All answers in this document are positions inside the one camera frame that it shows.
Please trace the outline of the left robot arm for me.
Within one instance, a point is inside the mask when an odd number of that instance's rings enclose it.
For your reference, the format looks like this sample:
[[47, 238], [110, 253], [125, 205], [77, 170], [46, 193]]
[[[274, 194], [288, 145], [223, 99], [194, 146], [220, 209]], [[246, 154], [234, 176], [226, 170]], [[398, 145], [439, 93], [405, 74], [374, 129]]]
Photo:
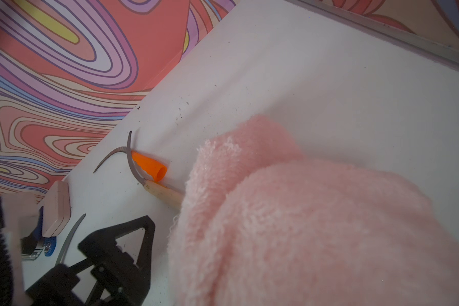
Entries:
[[38, 209], [19, 212], [0, 196], [0, 305], [142, 305], [151, 287], [156, 226], [141, 218], [96, 230], [79, 251], [85, 259], [55, 265], [28, 289], [22, 281], [20, 221]]

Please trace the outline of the wooden handled sickle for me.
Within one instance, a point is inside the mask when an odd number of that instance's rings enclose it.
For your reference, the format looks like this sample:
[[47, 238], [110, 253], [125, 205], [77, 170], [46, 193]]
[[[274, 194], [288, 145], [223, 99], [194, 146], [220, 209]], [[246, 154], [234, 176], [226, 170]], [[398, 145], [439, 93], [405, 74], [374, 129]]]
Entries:
[[135, 162], [132, 158], [132, 151], [131, 151], [131, 136], [132, 131], [128, 133], [128, 139], [126, 144], [126, 151], [127, 151], [127, 161], [130, 167], [131, 173], [133, 174], [134, 178], [144, 187], [144, 189], [150, 193], [151, 195], [155, 196], [158, 200], [162, 201], [163, 203], [167, 204], [171, 208], [181, 211], [182, 202], [184, 199], [184, 195], [174, 189], [171, 189], [167, 186], [163, 186], [154, 181], [146, 180], [144, 177], [140, 175], [138, 170], [136, 169]]
[[56, 265], [62, 264], [64, 262], [65, 256], [66, 256], [66, 252], [68, 251], [68, 248], [70, 247], [71, 241], [72, 241], [76, 231], [78, 230], [80, 224], [82, 223], [82, 221], [84, 220], [85, 217], [86, 217], [86, 214], [83, 214], [77, 220], [77, 222], [73, 225], [72, 229], [70, 230], [69, 234], [67, 235], [67, 237], [66, 237], [66, 239], [64, 241], [64, 244], [61, 247], [61, 250], [60, 250], [59, 255], [57, 257], [57, 260], [56, 260]]

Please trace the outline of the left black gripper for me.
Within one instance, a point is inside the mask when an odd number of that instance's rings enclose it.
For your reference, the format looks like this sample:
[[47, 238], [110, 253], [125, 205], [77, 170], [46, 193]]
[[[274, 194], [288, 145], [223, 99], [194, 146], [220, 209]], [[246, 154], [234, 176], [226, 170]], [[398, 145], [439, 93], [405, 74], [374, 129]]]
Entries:
[[[117, 246], [117, 239], [144, 230], [137, 259]], [[156, 226], [141, 218], [99, 229], [79, 243], [91, 263], [58, 264], [26, 290], [32, 305], [142, 305], [151, 285], [152, 245]], [[78, 274], [92, 267], [96, 283], [86, 302], [74, 292]]]

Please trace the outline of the pink terry rag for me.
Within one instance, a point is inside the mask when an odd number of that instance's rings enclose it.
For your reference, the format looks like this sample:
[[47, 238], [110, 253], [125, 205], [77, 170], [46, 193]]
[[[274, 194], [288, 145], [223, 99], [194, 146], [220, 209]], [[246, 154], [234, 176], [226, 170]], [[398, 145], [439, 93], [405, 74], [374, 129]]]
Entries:
[[263, 116], [199, 148], [168, 257], [177, 305], [459, 305], [459, 243], [413, 183]]

